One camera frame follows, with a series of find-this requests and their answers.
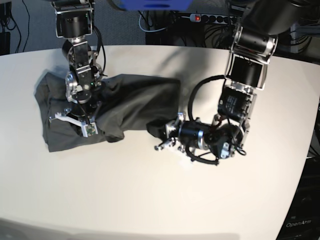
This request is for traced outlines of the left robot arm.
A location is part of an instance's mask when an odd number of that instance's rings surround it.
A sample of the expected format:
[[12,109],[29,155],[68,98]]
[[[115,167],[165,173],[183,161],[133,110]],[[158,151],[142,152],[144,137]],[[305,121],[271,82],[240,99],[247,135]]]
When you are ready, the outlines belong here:
[[[223,75],[201,80],[190,93],[187,111],[161,125],[164,135],[156,151],[177,146],[193,162],[218,165],[235,154],[246,155],[244,142],[249,134],[256,90],[265,86],[271,57],[280,34],[286,32],[317,0],[233,0],[244,6],[232,33],[228,63]],[[193,116],[196,95],[213,81],[223,82],[217,113],[212,123]]]

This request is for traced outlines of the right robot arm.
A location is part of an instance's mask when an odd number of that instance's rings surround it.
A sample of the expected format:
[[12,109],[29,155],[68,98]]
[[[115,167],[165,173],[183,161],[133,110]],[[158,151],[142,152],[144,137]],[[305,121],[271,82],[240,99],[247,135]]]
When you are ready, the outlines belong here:
[[69,70],[65,77],[65,97],[69,107],[53,116],[69,122],[85,138],[98,134],[96,117],[102,106],[98,92],[102,89],[105,68],[97,63],[103,53],[101,34],[94,25],[93,0],[52,0],[55,32],[65,40],[62,53]]

